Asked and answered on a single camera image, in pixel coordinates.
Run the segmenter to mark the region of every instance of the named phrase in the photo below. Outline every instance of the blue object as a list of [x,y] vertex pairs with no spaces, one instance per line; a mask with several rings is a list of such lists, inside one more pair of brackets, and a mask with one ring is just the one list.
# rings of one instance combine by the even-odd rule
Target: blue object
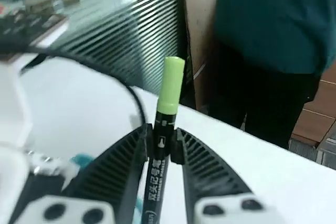
[[[84,169],[95,159],[87,154],[77,154],[70,160],[75,164],[79,165],[80,169]],[[143,201],[139,198],[136,198],[134,215],[133,215],[133,224],[141,223],[142,208],[143,208]]]
[[336,55],[336,0],[217,0],[214,26],[266,70],[320,75]]

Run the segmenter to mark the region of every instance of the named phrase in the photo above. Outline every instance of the white table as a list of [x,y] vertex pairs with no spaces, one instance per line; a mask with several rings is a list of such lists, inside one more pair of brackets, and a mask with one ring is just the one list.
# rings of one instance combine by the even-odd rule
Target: white table
[[[32,137],[47,154],[97,156],[139,126],[135,105],[123,87],[75,63],[44,62],[22,81],[35,124]],[[149,122],[154,122],[156,96],[136,90]],[[176,123],[214,149],[288,223],[334,223],[335,171],[184,106]],[[161,224],[172,223],[186,223],[182,169],[175,164],[169,166],[161,217]]]

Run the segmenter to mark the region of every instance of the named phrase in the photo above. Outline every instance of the wooden panel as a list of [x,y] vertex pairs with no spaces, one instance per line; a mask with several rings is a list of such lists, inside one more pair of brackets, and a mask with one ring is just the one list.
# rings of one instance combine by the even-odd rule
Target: wooden panel
[[293,134],[321,142],[334,121],[334,118],[302,110]]
[[321,79],[336,83],[336,62],[322,75]]
[[304,107],[307,110],[336,118],[336,84],[320,81],[315,100]]

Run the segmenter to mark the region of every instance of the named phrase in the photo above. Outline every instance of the window blinds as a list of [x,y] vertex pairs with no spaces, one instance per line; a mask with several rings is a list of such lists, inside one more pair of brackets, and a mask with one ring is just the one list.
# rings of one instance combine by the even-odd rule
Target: window blinds
[[[187,59],[184,0],[81,0],[80,4],[76,13],[65,11],[76,17],[70,20],[71,35],[54,47],[90,57],[156,94],[163,58]],[[185,79],[192,79],[190,60]]]

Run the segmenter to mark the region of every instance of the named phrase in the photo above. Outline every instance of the floor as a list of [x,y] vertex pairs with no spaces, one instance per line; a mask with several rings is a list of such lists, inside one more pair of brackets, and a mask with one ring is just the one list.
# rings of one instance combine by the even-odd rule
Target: floor
[[[336,140],[329,139],[329,145],[336,148]],[[317,151],[315,148],[303,144],[296,140],[291,140],[289,144],[289,150],[302,157],[315,161],[318,164],[336,170],[336,155],[331,148],[327,148],[325,151]]]

